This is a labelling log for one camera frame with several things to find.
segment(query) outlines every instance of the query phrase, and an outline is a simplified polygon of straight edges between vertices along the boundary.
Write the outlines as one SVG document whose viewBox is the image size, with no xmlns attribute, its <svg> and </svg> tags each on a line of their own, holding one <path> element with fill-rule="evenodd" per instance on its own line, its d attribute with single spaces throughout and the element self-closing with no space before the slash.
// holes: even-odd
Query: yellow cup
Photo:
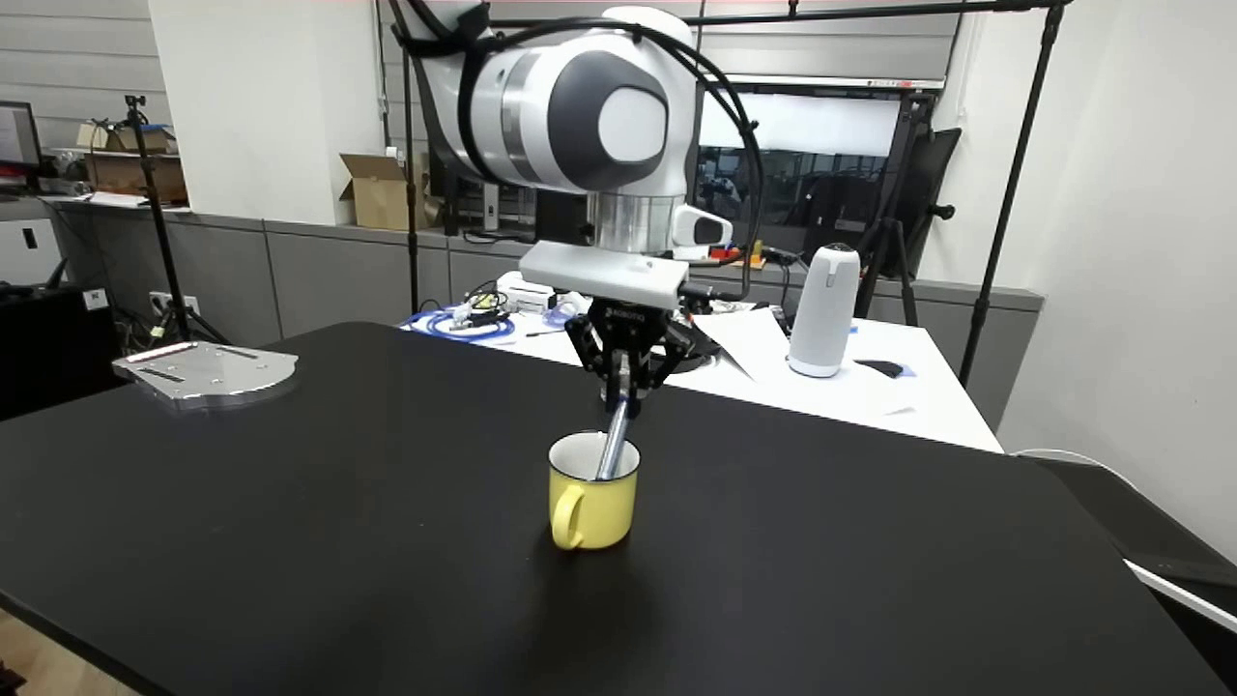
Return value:
<svg viewBox="0 0 1237 696">
<path fill-rule="evenodd" d="M 623 439 L 618 476 L 594 481 L 609 434 L 571 434 L 548 447 L 548 536 L 556 549 L 609 549 L 629 535 L 642 451 Z"/>
</svg>

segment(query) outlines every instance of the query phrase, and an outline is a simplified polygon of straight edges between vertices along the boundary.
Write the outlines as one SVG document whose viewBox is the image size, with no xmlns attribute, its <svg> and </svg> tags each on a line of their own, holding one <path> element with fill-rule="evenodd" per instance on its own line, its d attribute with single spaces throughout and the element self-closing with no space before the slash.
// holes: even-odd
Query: wall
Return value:
<svg viewBox="0 0 1237 696">
<path fill-rule="evenodd" d="M 1237 6 L 1092 0 L 1071 10 L 1053 138 L 1034 160 L 1007 274 L 1036 281 L 1048 307 L 1003 439 L 1105 460 L 1237 562 Z M 987 55 L 991 79 L 1021 80 L 1024 55 Z"/>
<path fill-rule="evenodd" d="M 37 104 L 43 149 L 69 147 L 87 120 L 123 120 L 123 94 L 146 94 L 168 125 L 146 0 L 0 3 L 0 102 Z"/>
<path fill-rule="evenodd" d="M 341 224 L 341 149 L 384 149 L 366 0 L 152 0 L 196 214 Z"/>
</svg>

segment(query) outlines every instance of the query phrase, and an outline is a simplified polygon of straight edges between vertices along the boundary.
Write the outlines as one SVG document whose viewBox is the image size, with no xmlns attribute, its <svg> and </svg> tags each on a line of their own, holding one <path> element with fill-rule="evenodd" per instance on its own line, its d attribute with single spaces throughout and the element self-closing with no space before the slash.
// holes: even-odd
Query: cardboard box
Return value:
<svg viewBox="0 0 1237 696">
<path fill-rule="evenodd" d="M 156 195 L 163 204 L 190 204 L 181 160 L 152 160 L 156 167 Z M 87 156 L 88 191 L 105 195 L 146 195 L 143 162 L 132 149 L 88 149 Z"/>
<path fill-rule="evenodd" d="M 353 200 L 357 228 L 410 233 L 410 195 L 405 195 L 404 162 L 392 156 L 341 156 L 341 160 L 353 173 L 343 200 Z M 428 200 L 428 173 L 423 173 L 417 233 L 432 228 L 432 214 L 436 204 Z"/>
</svg>

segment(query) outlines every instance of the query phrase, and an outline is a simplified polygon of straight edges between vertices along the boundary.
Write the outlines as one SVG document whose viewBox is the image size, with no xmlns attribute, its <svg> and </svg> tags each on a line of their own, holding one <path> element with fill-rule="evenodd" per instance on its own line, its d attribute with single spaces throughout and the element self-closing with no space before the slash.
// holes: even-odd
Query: table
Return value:
<svg viewBox="0 0 1237 696">
<path fill-rule="evenodd" d="M 634 536 L 566 557 L 543 456 L 605 419 L 591 374 L 285 349 L 239 409 L 0 425 L 0 604 L 146 693 L 1221 693 L 1034 465 L 664 392 Z"/>
<path fill-rule="evenodd" d="M 548 363 L 579 363 L 571 339 L 548 329 L 543 312 L 516 312 L 512 320 L 516 320 L 516 332 L 476 339 L 476 343 L 548 361 Z M 766 361 L 784 369 L 784 349 L 772 349 Z M 859 369 L 853 361 L 895 361 L 906 369 L 906 374 L 884 379 L 870 369 Z M 973 409 L 953 363 L 940 354 L 932 338 L 918 326 L 853 320 L 844 379 L 753 383 L 752 374 L 719 361 L 699 371 L 669 374 L 669 383 L 699 394 L 734 399 L 734 403 L 776 406 L 776 409 L 873 425 L 888 434 L 929 437 L 945 446 L 1003 451 L 1003 439 Z"/>
</svg>

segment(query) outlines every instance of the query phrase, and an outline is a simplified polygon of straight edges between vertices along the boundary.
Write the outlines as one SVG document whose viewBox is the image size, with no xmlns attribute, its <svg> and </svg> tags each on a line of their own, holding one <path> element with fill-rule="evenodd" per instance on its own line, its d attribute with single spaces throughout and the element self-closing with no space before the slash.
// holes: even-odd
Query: white bottle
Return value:
<svg viewBox="0 0 1237 696">
<path fill-rule="evenodd" d="M 844 371 L 853 293 L 859 293 L 859 255 L 820 247 L 803 278 L 795 329 L 790 332 L 784 363 L 793 371 L 814 379 L 829 379 Z"/>
</svg>

